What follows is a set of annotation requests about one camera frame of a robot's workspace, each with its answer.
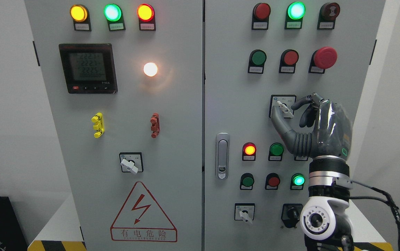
green push button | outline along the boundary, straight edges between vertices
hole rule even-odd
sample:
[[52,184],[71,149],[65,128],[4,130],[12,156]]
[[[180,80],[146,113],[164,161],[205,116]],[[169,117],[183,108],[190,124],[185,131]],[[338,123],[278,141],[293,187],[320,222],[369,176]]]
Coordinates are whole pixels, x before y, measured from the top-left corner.
[[254,184],[254,180],[251,177],[245,177],[242,181],[242,185],[246,187],[251,187]]
[[265,63],[265,60],[267,60],[267,55],[263,51],[256,51],[254,52],[253,56],[251,57],[251,61],[255,65],[261,65]]
[[272,146],[270,146],[270,153],[272,153],[274,156],[281,156],[283,153],[282,144],[274,143]]

glowing white light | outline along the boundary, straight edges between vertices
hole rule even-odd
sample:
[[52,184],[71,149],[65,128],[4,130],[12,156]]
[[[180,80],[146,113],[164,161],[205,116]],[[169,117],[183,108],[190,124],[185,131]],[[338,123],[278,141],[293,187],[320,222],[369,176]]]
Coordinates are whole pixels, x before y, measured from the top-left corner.
[[154,62],[149,62],[144,65],[144,74],[149,77],[153,77],[158,73],[158,66]]

warning sign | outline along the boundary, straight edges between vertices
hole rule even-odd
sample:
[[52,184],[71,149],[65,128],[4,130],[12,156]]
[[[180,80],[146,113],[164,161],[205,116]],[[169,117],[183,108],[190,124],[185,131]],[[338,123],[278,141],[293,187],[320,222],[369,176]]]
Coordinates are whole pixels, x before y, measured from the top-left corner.
[[137,181],[110,227],[114,241],[177,242],[177,229],[141,181]]

yellow indicator light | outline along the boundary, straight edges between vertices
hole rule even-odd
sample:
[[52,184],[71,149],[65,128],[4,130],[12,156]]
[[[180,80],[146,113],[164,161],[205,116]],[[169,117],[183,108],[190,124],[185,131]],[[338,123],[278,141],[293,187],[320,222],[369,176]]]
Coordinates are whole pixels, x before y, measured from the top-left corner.
[[247,146],[245,147],[245,154],[253,155],[256,152],[256,148],[254,146]]
[[149,77],[153,77],[158,73],[158,66],[154,62],[149,62],[144,65],[144,74]]
[[83,5],[73,5],[69,9],[69,14],[76,22],[83,22],[88,17],[87,8]]
[[147,22],[154,18],[155,11],[154,11],[154,8],[152,8],[152,6],[150,6],[146,3],[143,3],[142,5],[138,6],[138,9],[136,10],[136,14],[138,15],[139,19]]

red indicator light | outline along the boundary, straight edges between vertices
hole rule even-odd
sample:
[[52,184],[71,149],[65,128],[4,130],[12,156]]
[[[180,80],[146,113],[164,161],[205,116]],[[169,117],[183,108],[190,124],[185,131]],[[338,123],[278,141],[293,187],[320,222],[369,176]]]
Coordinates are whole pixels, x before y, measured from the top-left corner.
[[256,146],[253,143],[247,143],[243,146],[243,152],[246,155],[254,155],[256,153]]
[[143,3],[142,5],[138,6],[136,10],[136,14],[138,18],[144,22],[149,22],[155,16],[155,10],[152,6],[148,5],[147,3]]
[[328,69],[337,62],[338,54],[337,51],[329,46],[323,47],[318,51],[315,51],[313,61],[315,65],[321,69]]
[[267,3],[258,3],[253,9],[253,15],[259,21],[264,21],[270,16],[271,11]]

